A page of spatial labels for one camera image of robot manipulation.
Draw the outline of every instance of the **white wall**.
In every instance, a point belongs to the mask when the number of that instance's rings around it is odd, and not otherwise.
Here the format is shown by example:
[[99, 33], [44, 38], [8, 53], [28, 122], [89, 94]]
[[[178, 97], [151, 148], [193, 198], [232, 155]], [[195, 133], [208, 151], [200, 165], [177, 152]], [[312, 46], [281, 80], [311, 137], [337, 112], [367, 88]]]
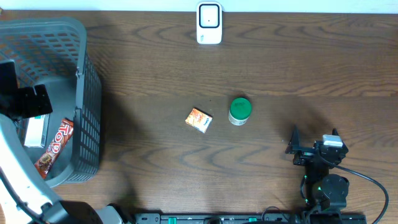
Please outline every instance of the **white wall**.
[[[200, 0], [0, 0], [3, 9], [195, 11]], [[219, 0], [226, 12], [398, 13], [398, 0]]]

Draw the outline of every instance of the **candy bar wrapper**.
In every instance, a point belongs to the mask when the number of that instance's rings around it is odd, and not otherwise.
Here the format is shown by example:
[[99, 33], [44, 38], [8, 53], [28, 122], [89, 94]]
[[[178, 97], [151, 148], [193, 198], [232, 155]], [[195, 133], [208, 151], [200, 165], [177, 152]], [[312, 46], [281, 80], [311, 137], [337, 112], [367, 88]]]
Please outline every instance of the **candy bar wrapper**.
[[73, 134], [73, 122], [62, 119], [60, 128], [42, 157], [35, 163], [35, 167], [43, 179], [62, 152]]

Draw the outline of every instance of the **white plug-in device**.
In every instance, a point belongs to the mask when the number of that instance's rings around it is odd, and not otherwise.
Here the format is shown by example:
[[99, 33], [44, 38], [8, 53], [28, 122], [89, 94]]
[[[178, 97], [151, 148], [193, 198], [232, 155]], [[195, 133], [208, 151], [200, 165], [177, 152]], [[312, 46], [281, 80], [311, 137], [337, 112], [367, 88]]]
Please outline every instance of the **white plug-in device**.
[[197, 41], [219, 44], [223, 35], [223, 9], [218, 2], [201, 2], [197, 7]]

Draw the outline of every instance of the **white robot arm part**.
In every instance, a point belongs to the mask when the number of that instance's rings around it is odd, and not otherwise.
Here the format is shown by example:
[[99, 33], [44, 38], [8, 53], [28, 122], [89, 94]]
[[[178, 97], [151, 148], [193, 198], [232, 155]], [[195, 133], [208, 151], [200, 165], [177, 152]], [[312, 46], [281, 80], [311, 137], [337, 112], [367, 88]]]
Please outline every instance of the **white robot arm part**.
[[[36, 218], [41, 219], [44, 217], [44, 205], [53, 207], [56, 212], [46, 215], [42, 223], [64, 223], [62, 220], [68, 219], [69, 214], [62, 207], [62, 199], [44, 182], [25, 153], [14, 122], [1, 113], [0, 176], [0, 204], [6, 223], [25, 224]], [[124, 223], [112, 206], [97, 210], [96, 213], [102, 223]]]

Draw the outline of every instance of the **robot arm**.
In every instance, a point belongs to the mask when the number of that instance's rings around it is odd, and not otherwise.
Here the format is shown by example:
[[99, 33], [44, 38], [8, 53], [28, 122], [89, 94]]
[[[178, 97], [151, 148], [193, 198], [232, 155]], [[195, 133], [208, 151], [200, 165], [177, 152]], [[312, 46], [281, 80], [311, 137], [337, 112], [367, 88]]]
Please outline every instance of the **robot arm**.
[[[0, 172], [32, 215], [42, 213], [41, 206], [55, 204], [61, 198], [43, 181], [22, 148], [14, 122], [0, 114]], [[0, 204], [8, 223], [29, 223], [32, 218], [0, 183]]]

